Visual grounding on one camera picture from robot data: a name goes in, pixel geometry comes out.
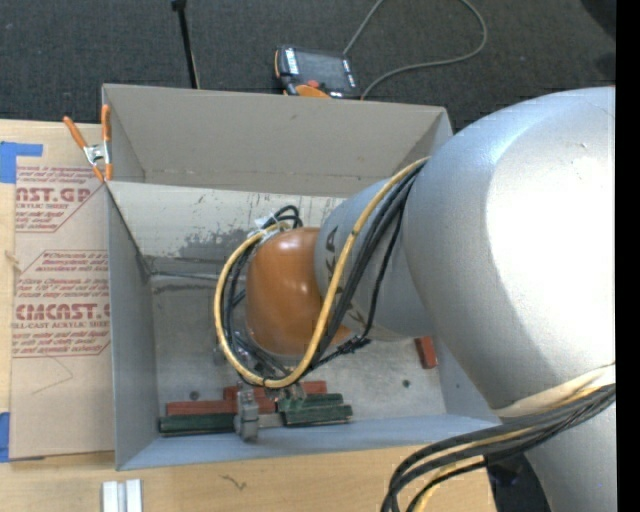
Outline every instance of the black cable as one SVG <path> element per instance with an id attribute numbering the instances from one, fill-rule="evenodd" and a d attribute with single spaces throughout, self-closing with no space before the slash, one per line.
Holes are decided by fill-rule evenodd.
<path id="1" fill-rule="evenodd" d="M 416 506 L 418 505 L 418 503 L 420 502 L 422 497 L 430 489 L 432 489 L 436 485 L 441 484 L 442 482 L 444 482 L 446 480 L 449 480 L 450 478 L 453 478 L 455 476 L 463 475 L 463 474 L 469 473 L 471 471 L 476 471 L 477 469 L 481 469 L 481 468 L 484 468 L 486 466 L 487 466 L 487 461 L 486 460 L 482 461 L 482 462 L 477 462 L 475 464 L 469 464 L 468 466 L 465 466 L 465 467 L 460 468 L 460 469 L 456 469 L 454 471 L 451 471 L 450 473 L 447 473 L 446 475 L 443 475 L 441 477 L 436 478 L 435 480 L 432 480 L 427 485 L 425 485 L 418 494 L 415 495 L 415 497 L 409 503 L 409 506 L 407 507 L 407 511 L 406 512 L 414 512 Z"/>
<path id="2" fill-rule="evenodd" d="M 406 485 L 429 471 L 475 456 L 483 456 L 485 459 L 488 456 L 491 456 L 494 461 L 503 460 L 518 453 L 530 450 L 560 432 L 587 421 L 602 412 L 615 401 L 615 389 L 615 384 L 603 386 L 598 391 L 595 391 L 586 397 L 581 397 L 567 405 L 558 407 L 557 409 L 520 418 L 512 423 L 498 425 L 496 427 L 473 432 L 471 434 L 456 436 L 418 450 L 412 456 L 405 459 L 405 461 L 394 472 L 391 478 L 391 483 L 389 484 L 389 491 L 385 497 L 381 510 L 399 512 L 397 495 Z M 408 470 L 410 467 L 414 466 L 418 460 L 424 459 L 443 450 L 449 450 L 459 445 L 477 443 L 478 441 L 491 439 L 492 437 L 514 434 L 525 428 L 529 428 L 530 430 L 507 440 L 472 446 L 451 454 L 440 456 Z"/>
<path id="3" fill-rule="evenodd" d="M 291 210 L 291 214 L 285 216 L 284 213 L 288 212 L 289 210 Z M 300 211 L 296 206 L 289 204 L 287 206 L 283 206 L 278 211 L 276 211 L 273 215 L 271 215 L 269 219 L 264 224 L 262 224 L 260 229 L 267 229 L 273 226 L 276 222 L 280 222 L 283 220 L 293 220 L 294 228 L 302 227 L 302 219 L 300 218 Z"/>
<path id="4" fill-rule="evenodd" d="M 346 283 L 342 288 L 340 300 L 334 308 L 333 316 L 327 327 L 327 332 L 318 346 L 318 350 L 316 351 L 311 366 L 317 365 L 317 363 L 321 360 L 322 355 L 328 349 L 331 340 L 334 338 L 335 334 L 340 328 L 340 325 L 342 324 L 344 316 L 351 307 L 351 299 L 355 294 L 357 286 L 362 279 L 364 271 L 369 264 L 369 261 L 371 260 L 375 248 L 378 246 L 389 224 L 393 220 L 394 214 L 397 213 L 400 207 L 403 207 L 404 201 L 406 200 L 406 196 L 408 194 L 408 189 L 406 189 L 406 186 L 407 184 L 412 182 L 413 176 L 408 176 L 407 178 L 408 179 L 406 181 L 401 181 L 400 183 L 398 183 L 397 188 L 394 188 L 390 192 L 387 200 L 382 203 L 377 215 L 374 217 L 373 222 L 370 224 L 370 227 L 364 237 L 364 241 L 362 242 L 356 256 L 355 262 L 351 267 L 351 271 L 349 273 L 349 276 L 347 277 Z"/>
<path id="5" fill-rule="evenodd" d="M 196 72 L 196 64 L 193 58 L 193 52 L 191 51 L 191 41 L 189 40 L 189 27 L 187 25 L 187 16 L 185 15 L 187 0 L 171 0 L 171 7 L 174 10 L 174 12 L 178 13 L 178 19 L 180 20 L 180 32 L 182 34 L 182 44 L 184 46 L 184 54 L 185 54 L 185 57 L 187 58 L 187 67 L 189 68 L 189 81 L 191 82 L 191 88 L 200 89 L 198 73 Z"/>
<path id="6" fill-rule="evenodd" d="M 255 246 L 254 244 L 250 246 L 247 251 L 245 251 L 238 261 L 234 265 L 233 276 L 231 279 L 231 284 L 229 285 L 229 292 L 227 294 L 227 301 L 225 307 L 225 321 L 223 323 L 223 329 L 227 334 L 227 339 L 232 340 L 233 346 L 239 346 L 242 350 L 244 350 L 247 354 L 253 357 L 256 361 L 258 361 L 269 374 L 268 376 L 273 377 L 276 375 L 276 370 L 281 372 L 285 372 L 286 369 L 283 365 L 281 365 L 275 358 L 267 354 L 265 351 L 261 350 L 259 347 L 249 344 L 247 341 L 242 339 L 233 328 L 233 311 L 235 307 L 244 299 L 246 293 L 245 290 L 236 294 L 235 289 L 237 286 L 238 278 L 243 267 L 246 265 L 247 261 L 251 253 L 253 252 Z"/>
<path id="7" fill-rule="evenodd" d="M 373 326 L 373 319 L 376 314 L 376 307 L 378 303 L 378 296 L 380 294 L 380 288 L 382 287 L 382 281 L 387 271 L 387 267 L 389 265 L 389 261 L 391 260 L 391 254 L 393 249 L 395 248 L 396 241 L 398 239 L 398 235 L 400 234 L 400 227 L 402 226 L 402 217 L 404 213 L 404 205 L 405 201 L 402 201 L 400 209 L 395 213 L 397 217 L 397 222 L 393 234 L 391 235 L 391 239 L 387 244 L 387 249 L 385 251 L 384 257 L 382 259 L 382 263 L 380 264 L 380 270 L 378 271 L 378 275 L 376 277 L 376 281 L 373 287 L 373 292 L 371 294 L 371 302 L 369 304 L 369 313 L 367 315 L 367 323 L 365 328 L 359 336 L 354 336 L 346 343 L 343 343 L 340 347 L 338 347 L 333 353 L 329 354 L 327 357 L 319 359 L 316 363 L 312 363 L 309 365 L 309 368 L 304 372 L 304 375 L 307 375 L 309 372 L 316 370 L 320 366 L 332 361 L 338 356 L 344 354 L 351 354 L 356 350 L 368 345 L 371 340 L 367 338 L 371 327 Z"/>

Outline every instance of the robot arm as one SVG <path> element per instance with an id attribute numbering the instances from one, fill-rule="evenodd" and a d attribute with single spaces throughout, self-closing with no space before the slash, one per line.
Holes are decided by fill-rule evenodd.
<path id="1" fill-rule="evenodd" d="M 295 381 L 344 329 L 388 341 L 437 335 L 505 422 L 554 407 L 597 379 L 614 381 L 614 130 L 614 88 L 521 103 L 467 127 L 426 164 L 348 199 L 311 241 L 276 248 L 273 258 L 293 251 L 308 263 L 289 290 L 339 299 L 348 287 L 336 272 L 354 269 L 359 284 L 339 315 L 343 331 L 330 309 L 315 306 L 309 317 L 321 321 L 308 322 L 315 330 L 306 352 L 300 342 L 298 373 L 256 383 Z M 391 213 L 377 215 L 382 208 Z M 304 255 L 297 245 L 307 247 Z M 258 288 L 260 274 L 251 276 Z M 250 286 L 249 317 L 265 302 L 252 303 Z M 268 289 L 275 308 L 291 297 Z M 252 329 L 279 357 L 274 340 L 286 333 L 266 333 L 260 321 Z M 554 512 L 617 509 L 615 433 L 613 406 L 528 452 Z"/>

